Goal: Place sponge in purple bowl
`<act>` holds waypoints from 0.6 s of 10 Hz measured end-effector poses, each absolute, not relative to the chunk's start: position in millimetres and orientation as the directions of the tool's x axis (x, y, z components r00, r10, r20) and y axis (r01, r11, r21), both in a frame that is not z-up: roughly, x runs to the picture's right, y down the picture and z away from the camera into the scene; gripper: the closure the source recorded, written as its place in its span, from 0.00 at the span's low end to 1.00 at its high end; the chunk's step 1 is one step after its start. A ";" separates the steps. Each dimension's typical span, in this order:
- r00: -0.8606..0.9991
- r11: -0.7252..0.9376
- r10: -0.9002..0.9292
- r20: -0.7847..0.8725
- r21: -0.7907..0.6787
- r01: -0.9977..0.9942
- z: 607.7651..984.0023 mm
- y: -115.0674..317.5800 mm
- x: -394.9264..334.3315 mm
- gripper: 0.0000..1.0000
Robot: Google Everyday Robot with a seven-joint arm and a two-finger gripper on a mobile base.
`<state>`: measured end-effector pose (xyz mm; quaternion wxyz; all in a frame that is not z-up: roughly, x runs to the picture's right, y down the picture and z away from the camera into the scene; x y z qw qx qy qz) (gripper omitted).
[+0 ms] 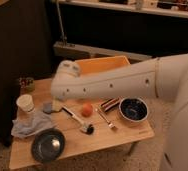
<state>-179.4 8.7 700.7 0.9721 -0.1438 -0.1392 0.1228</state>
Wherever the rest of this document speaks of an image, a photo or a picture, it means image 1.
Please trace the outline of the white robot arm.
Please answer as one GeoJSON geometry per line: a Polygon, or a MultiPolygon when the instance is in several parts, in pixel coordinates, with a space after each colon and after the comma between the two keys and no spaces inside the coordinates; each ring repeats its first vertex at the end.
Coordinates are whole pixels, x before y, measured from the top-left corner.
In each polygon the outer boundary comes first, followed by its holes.
{"type": "Polygon", "coordinates": [[[63,61],[51,84],[53,97],[161,98],[174,103],[160,171],[188,171],[188,54],[154,58],[98,74],[82,75],[63,61]]]}

